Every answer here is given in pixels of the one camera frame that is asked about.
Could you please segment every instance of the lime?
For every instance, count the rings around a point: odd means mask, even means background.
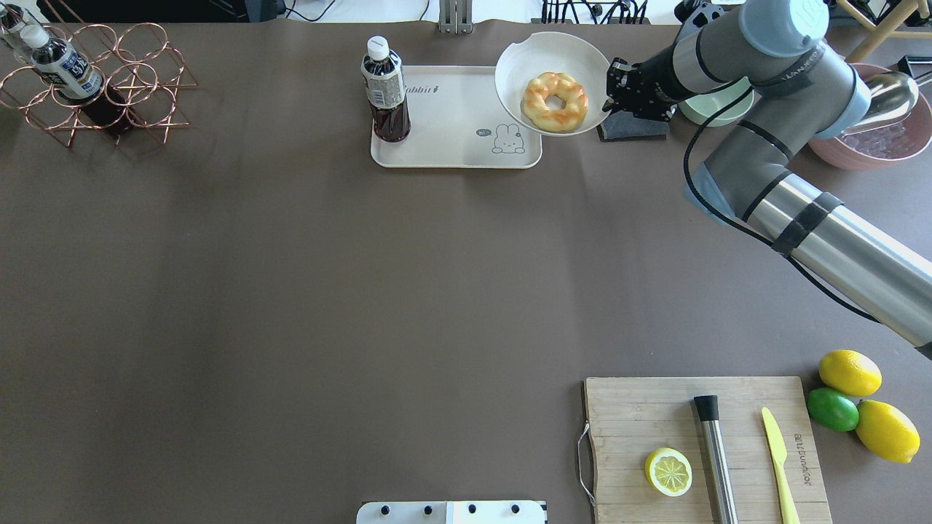
[[[825,385],[851,396],[877,393],[883,378],[880,368],[867,356],[852,350],[827,353],[818,363]]]
[[[692,486],[690,462],[672,448],[658,448],[648,455],[644,473],[651,485],[668,497],[678,497]]]
[[[909,463],[919,451],[919,432],[909,417],[885,402],[862,400],[857,437],[867,449],[891,462]]]
[[[855,403],[832,388],[819,388],[809,392],[806,408],[814,421],[835,431],[855,429],[860,418]]]

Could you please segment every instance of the metal scoop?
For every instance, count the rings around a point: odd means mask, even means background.
[[[844,135],[873,131],[901,122],[919,101],[919,86],[905,73],[880,73],[865,83],[870,89],[868,112],[861,121],[844,130]]]

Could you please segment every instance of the metal muddler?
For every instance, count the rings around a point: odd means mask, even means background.
[[[738,513],[734,507],[732,481],[728,477],[728,463],[725,461],[725,445],[721,440],[719,427],[719,398],[714,394],[696,396],[693,399],[702,433],[706,438],[706,451],[710,470],[712,471],[712,488],[715,491],[716,506],[719,510],[719,524],[737,524]]]

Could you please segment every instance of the yellow lemon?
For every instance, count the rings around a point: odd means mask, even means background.
[[[678,497],[692,486],[690,462],[672,448],[658,448],[648,455],[644,473],[651,485],[668,497]]]
[[[868,396],[880,389],[880,368],[867,356],[851,350],[829,352],[818,363],[825,385],[850,396]]]
[[[855,428],[864,446],[891,462],[909,463],[919,450],[919,432],[902,411],[884,402],[862,400]]]

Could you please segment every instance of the gray table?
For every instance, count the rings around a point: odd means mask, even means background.
[[[932,435],[932,363],[681,197],[681,117],[665,141],[545,137],[527,171],[371,160],[367,37],[407,63],[492,65],[540,29],[170,27],[202,89],[182,100],[196,127],[152,151],[66,150],[0,113],[0,521],[337,523],[363,501],[532,498],[586,522],[583,379],[808,388],[841,347]],[[632,61],[676,31],[562,29]],[[930,155],[791,167],[932,256]],[[928,520],[928,449],[902,466],[815,438],[836,522]]]

